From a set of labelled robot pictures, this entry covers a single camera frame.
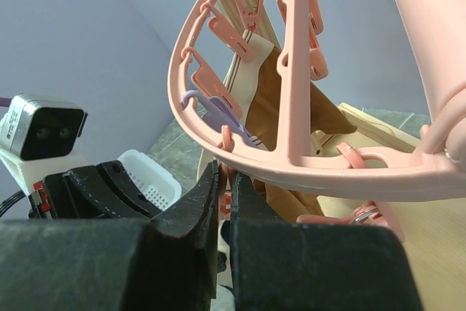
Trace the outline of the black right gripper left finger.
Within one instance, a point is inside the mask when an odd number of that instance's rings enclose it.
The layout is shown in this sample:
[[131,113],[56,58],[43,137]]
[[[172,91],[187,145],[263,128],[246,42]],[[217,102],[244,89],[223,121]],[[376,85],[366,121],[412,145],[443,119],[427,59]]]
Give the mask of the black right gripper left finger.
[[1,223],[3,310],[209,310],[219,168],[151,219]]

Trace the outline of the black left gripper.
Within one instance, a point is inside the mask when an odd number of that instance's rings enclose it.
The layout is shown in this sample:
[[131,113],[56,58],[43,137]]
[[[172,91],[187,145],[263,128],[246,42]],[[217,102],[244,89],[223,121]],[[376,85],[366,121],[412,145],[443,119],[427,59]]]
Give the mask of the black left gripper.
[[118,160],[45,176],[28,200],[31,219],[151,219],[162,212]]

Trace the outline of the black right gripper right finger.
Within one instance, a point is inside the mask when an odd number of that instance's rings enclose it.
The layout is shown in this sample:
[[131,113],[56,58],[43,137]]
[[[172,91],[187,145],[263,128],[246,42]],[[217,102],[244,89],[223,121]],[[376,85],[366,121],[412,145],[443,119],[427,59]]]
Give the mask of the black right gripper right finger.
[[423,308],[403,246],[388,229],[283,221],[238,173],[230,257],[237,310]]

